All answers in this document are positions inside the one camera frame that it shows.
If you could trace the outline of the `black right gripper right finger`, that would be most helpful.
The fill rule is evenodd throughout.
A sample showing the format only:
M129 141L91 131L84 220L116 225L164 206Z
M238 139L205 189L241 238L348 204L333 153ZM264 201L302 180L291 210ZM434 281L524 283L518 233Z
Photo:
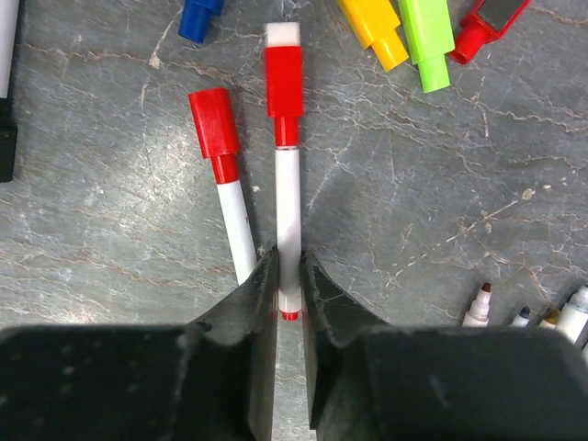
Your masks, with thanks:
M310 427L365 430L371 420L365 337L384 321L339 287L309 251L300 275Z

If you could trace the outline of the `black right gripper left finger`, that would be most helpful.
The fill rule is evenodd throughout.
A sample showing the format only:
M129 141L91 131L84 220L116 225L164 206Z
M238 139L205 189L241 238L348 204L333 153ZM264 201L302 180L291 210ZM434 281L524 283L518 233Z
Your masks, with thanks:
M233 292L189 325L188 440L268 440L277 357L278 255L271 248Z

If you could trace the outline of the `white marker green cap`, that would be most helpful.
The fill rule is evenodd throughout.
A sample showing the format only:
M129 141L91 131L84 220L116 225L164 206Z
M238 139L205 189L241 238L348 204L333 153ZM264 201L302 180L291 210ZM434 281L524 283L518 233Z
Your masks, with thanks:
M588 320L588 288L581 286L564 305L556 325L556 330L562 333L574 345Z

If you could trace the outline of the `white marker red eraser cap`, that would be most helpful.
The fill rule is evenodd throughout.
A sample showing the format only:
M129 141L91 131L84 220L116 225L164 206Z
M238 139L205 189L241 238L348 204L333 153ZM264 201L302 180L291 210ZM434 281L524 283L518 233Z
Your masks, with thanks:
M278 308L285 321L293 322L302 310L300 119L303 116L303 60L298 23L266 24L265 72L267 115L274 122L276 145Z

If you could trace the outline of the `white marker yellow cap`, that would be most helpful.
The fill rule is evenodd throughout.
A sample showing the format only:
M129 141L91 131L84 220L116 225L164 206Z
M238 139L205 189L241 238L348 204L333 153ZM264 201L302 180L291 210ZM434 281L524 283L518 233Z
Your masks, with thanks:
M549 307L538 326L547 329L555 329L560 319L560 309Z

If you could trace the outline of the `white marker black cap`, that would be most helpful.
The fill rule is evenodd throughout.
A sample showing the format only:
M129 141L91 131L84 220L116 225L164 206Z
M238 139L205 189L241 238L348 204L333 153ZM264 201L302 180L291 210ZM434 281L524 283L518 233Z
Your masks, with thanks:
M1 94L1 132L0 132L0 179L2 183L10 182L13 179L16 147L17 147L17 124L15 123L12 110L13 98L10 95L9 87L13 64L13 55L17 35L17 22L19 14L19 0L1 0L1 35L0 35L0 94Z

